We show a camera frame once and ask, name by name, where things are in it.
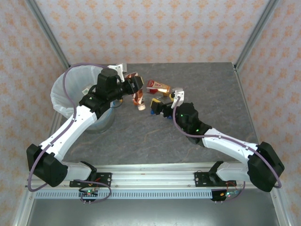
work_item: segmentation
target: orange floral pattern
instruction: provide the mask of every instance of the orange floral pattern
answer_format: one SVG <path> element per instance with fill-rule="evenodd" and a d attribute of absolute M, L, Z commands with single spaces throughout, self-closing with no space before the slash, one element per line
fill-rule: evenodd
<path fill-rule="evenodd" d="M 240 71 L 261 141 L 285 165 L 281 176 L 295 225 L 301 222 L 301 2 L 283 0 Z"/>
<path fill-rule="evenodd" d="M 63 66 L 24 0 L 0 1 L 0 21 L 0 224 L 10 226 L 28 175 L 26 148 L 48 136 L 50 91 Z"/>
<path fill-rule="evenodd" d="M 268 0 L 37 2 L 71 64 L 235 63 Z"/>

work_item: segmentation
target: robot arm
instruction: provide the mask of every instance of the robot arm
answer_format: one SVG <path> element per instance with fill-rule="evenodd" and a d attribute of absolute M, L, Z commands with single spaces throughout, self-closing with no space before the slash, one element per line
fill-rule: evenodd
<path fill-rule="evenodd" d="M 63 180 L 96 179 L 96 168 L 90 164 L 63 162 L 63 158 L 77 138 L 110 108 L 112 101 L 121 99 L 124 95 L 134 94 L 142 88 L 143 81 L 140 76 L 122 81 L 119 74 L 120 72 L 114 69 L 103 69 L 98 75 L 95 92 L 90 90 L 82 98 L 76 108 L 75 117 L 71 116 L 55 134 L 39 146 L 32 144 L 28 147 L 29 170 L 34 163 L 37 164 L 34 175 L 52 187 L 59 185 Z"/>
<path fill-rule="evenodd" d="M 221 181 L 251 181 L 259 189 L 270 192 L 277 181 L 275 174 L 279 177 L 284 171 L 284 165 L 272 146 L 265 142 L 260 145 L 248 143 L 219 132 L 200 121 L 193 103 L 183 103 L 183 97 L 182 89 L 173 89 L 170 95 L 173 102 L 164 104 L 153 99 L 152 112 L 157 115 L 162 113 L 164 117 L 171 118 L 173 108 L 176 107 L 174 121 L 179 131 L 186 135 L 190 142 L 218 150 L 241 162 L 238 166 L 218 161 L 207 173 L 207 179 L 214 186 L 219 186 Z"/>

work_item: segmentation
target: red wire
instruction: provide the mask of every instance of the red wire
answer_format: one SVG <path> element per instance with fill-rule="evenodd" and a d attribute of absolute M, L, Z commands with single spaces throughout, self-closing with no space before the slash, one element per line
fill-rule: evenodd
<path fill-rule="evenodd" d="M 235 186 L 235 184 L 233 182 L 227 181 L 226 184 L 227 184 L 227 191 L 228 191 L 228 188 L 229 188 L 229 184 L 232 184 L 235 187 L 235 189 L 237 190 L 237 187 Z"/>
<path fill-rule="evenodd" d="M 96 180 L 95 180 L 95 182 L 98 182 L 100 180 L 100 178 L 97 178 Z M 96 188 L 98 188 L 98 185 L 96 185 Z"/>

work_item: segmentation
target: table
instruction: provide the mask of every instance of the table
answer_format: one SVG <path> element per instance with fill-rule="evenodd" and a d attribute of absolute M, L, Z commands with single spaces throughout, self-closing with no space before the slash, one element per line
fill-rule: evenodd
<path fill-rule="evenodd" d="M 127 71 L 143 77 L 146 110 L 138 111 L 132 97 L 124 97 L 123 105 L 115 109 L 113 125 L 101 134 L 84 132 L 64 161 L 92 165 L 234 161 L 221 152 L 192 144 L 172 120 L 151 115 L 151 99 L 162 94 L 146 93 L 149 79 L 183 88 L 184 101 L 193 102 L 201 121 L 222 133 L 256 143 L 231 63 L 128 64 Z"/>

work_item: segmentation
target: white bag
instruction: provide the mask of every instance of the white bag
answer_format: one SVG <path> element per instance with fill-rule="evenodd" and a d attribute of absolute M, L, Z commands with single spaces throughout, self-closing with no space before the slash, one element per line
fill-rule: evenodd
<path fill-rule="evenodd" d="M 88 93 L 89 89 L 97 83 L 97 77 L 101 70 L 101 67 L 88 65 L 74 67 L 68 72 L 65 79 L 66 91 L 76 106 L 79 105 L 79 101 Z M 63 75 L 54 82 L 50 97 L 53 108 L 66 118 L 70 118 L 73 114 L 73 107 L 63 91 Z M 114 109 L 110 108 L 88 129 L 103 131 L 102 128 L 107 127 L 107 122 L 113 122 L 114 118 Z"/>

